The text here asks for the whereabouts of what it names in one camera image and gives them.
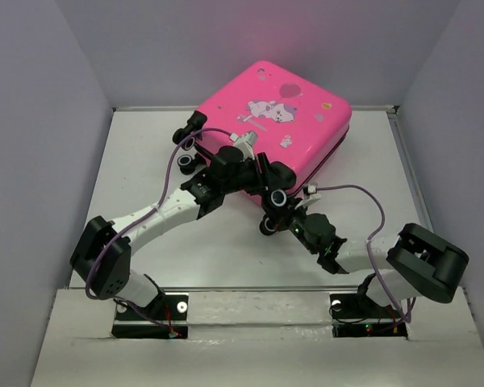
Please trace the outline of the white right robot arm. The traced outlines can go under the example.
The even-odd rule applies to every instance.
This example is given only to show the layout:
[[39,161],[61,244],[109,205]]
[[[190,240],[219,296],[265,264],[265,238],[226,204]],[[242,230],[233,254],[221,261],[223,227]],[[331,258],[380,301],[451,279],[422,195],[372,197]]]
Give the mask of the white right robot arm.
[[355,297],[365,316],[412,298],[448,304],[469,264],[463,250],[417,223],[405,224],[396,236],[359,241],[339,237],[326,215],[298,207],[273,225],[290,231],[330,274],[370,270]]

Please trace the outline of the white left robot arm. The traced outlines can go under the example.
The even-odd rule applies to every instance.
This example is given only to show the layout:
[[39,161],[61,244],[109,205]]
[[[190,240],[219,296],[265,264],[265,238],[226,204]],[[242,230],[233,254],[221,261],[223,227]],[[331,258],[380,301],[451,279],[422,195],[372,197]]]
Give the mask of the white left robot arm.
[[92,218],[70,259],[73,271],[85,282],[86,296],[122,301],[144,318],[155,318],[165,303],[165,292],[149,275],[136,273],[131,258],[164,233],[218,209],[229,194],[267,194],[272,174],[265,153],[246,157],[238,148],[223,146],[208,166],[159,202],[123,218]]

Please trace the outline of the pink hard-shell suitcase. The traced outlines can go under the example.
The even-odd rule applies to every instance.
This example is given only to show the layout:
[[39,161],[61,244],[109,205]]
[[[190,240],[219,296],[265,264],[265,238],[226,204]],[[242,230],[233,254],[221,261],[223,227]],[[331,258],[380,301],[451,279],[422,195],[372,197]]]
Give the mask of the pink hard-shell suitcase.
[[177,164],[190,175],[229,143],[227,132],[254,131],[254,151],[291,169],[294,184],[286,192],[297,195],[342,143],[351,116],[351,106],[342,97],[260,60],[202,102],[174,132],[177,144],[194,129],[208,130],[184,145],[194,154],[180,156]]

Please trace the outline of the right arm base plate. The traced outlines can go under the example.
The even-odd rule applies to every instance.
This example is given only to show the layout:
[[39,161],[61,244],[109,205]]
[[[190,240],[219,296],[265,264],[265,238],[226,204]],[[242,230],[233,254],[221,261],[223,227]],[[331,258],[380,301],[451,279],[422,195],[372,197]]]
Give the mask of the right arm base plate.
[[407,325],[397,311],[363,302],[356,293],[331,294],[328,313],[336,339],[408,337]]

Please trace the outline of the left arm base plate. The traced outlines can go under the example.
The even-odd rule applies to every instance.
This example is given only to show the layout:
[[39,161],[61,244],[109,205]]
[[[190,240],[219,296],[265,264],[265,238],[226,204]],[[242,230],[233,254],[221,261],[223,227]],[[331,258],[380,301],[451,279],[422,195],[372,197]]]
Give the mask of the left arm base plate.
[[154,314],[117,301],[111,334],[116,339],[187,339],[188,293],[167,293]]

